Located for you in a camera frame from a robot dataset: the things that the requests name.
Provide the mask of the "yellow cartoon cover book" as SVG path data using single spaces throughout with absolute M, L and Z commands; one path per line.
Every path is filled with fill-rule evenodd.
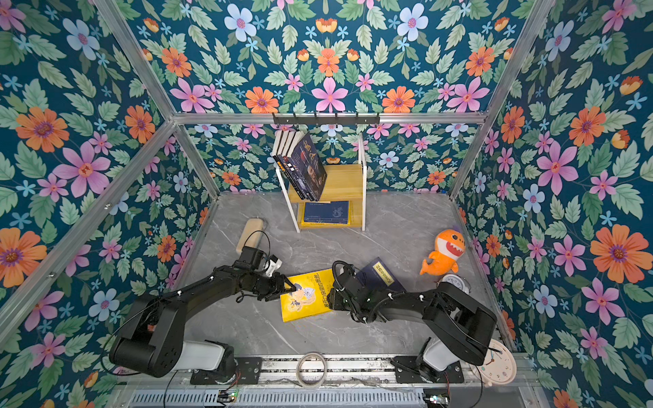
M 333 289 L 331 269 L 296 275 L 289 278 L 295 290 L 280 297 L 284 323 L 331 312 L 328 295 Z

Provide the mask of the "navy book small label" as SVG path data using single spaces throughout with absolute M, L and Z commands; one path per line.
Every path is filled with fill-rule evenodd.
M 350 204 L 344 202 L 307 202 L 302 221 L 305 224 L 349 224 Z

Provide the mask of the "purple old man book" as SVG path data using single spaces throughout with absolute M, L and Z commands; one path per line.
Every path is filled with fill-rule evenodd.
M 290 149 L 290 146 L 287 148 L 287 151 L 286 151 L 285 162 L 287 163 L 287 167 L 289 168 L 289 170 L 291 172 L 291 175 L 294 177 L 296 183 L 299 185 L 299 189 L 301 189 L 301 191 L 302 191 L 303 198 L 300 198 L 299 196 L 298 197 L 300 199 L 306 199 L 306 196 L 304 194 L 304 188 L 300 186 L 298 176 L 295 174 L 294 166 L 290 163 L 290 156 L 288 155 L 289 149 Z
M 328 175 L 311 135 L 303 134 L 304 137 L 299 142 L 300 161 L 305 166 L 304 176 L 309 183 L 309 188 L 311 188 L 311 194 L 313 196 L 308 201 L 319 202 Z

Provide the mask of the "black wolf cover book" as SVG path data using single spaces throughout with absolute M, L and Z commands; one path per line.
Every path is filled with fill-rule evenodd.
M 306 196 L 306 199 L 302 199 L 302 200 L 310 200 L 313 198 L 311 194 L 311 188 L 309 188 L 309 183 L 306 177 L 304 176 L 305 166 L 300 161 L 299 142 L 301 141 L 301 139 L 303 139 L 304 134 L 298 131 L 295 132 L 296 132 L 295 138 L 290 145 L 288 155 L 290 156 L 290 163 L 294 166 L 295 174 L 298 176 L 300 186 L 304 188 L 304 194 Z

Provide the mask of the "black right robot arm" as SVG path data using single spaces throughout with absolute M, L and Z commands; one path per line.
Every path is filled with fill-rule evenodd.
M 350 314 L 353 321 L 415 321 L 435 335 L 426 341 L 412 367 L 398 368 L 435 382 L 457 362 L 480 367 L 494 348 L 490 345 L 497 316 L 452 283 L 440 282 L 425 292 L 396 292 L 364 286 L 354 266 L 337 260 L 332 265 L 333 289 L 328 307 Z

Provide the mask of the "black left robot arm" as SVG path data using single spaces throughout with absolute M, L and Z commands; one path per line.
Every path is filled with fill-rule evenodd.
M 186 287 L 163 295 L 144 294 L 133 304 L 127 321 L 117 329 L 109 351 L 112 364 L 151 377 L 184 370 L 214 371 L 227 351 L 225 344 L 185 339 L 185 325 L 209 306 L 232 296 L 274 301 L 296 291 L 278 271 L 261 270 L 264 252 L 245 247 L 232 265 Z

